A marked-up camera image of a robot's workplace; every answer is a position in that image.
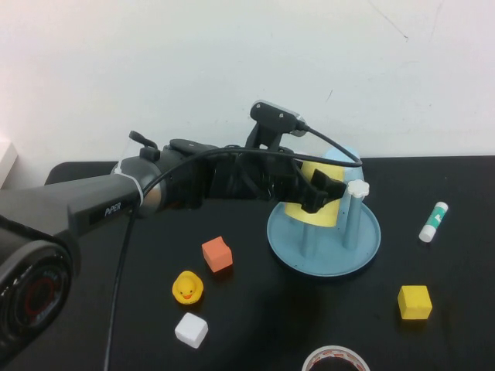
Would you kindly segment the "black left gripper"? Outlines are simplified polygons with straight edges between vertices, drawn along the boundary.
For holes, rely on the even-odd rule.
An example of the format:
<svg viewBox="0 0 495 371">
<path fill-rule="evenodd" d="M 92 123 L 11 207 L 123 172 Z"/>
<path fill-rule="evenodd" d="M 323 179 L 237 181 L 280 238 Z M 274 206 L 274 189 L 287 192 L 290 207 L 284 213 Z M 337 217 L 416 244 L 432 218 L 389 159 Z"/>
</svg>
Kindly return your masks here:
<svg viewBox="0 0 495 371">
<path fill-rule="evenodd" d="M 277 155 L 222 153 L 208 159 L 213 174 L 208 196 L 212 199 L 260 199 L 298 203 L 307 213 L 317 213 L 339 200 L 347 185 L 315 170 L 310 179 L 302 174 L 302 161 L 288 148 Z"/>
</svg>

